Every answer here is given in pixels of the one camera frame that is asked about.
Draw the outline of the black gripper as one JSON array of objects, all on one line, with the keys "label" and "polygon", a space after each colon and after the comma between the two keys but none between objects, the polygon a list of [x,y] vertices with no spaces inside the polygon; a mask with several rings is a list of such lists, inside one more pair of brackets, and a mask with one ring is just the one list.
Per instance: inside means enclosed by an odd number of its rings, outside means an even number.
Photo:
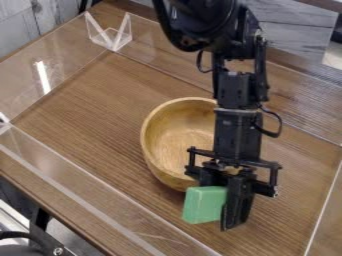
[{"label": "black gripper", "polygon": [[[227,186],[227,199],[220,212],[220,230],[227,231],[243,224],[251,212],[255,193],[278,196],[278,162],[263,159],[246,160],[219,156],[214,151],[190,147],[184,174],[202,187]],[[269,181],[256,178],[256,170],[269,170]]]}]

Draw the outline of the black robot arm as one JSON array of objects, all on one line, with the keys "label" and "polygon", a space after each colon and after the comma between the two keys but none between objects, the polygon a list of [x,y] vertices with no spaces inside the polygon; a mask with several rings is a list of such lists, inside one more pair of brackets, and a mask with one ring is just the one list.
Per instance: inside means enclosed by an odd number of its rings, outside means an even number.
[{"label": "black robot arm", "polygon": [[279,131],[263,128],[269,112],[267,39],[243,0],[152,0],[170,43],[184,52],[211,54],[212,97],[216,100],[214,145],[187,149],[184,174],[199,187],[220,188],[220,229],[246,223],[256,195],[278,195],[282,165],[260,158],[262,137]]}]

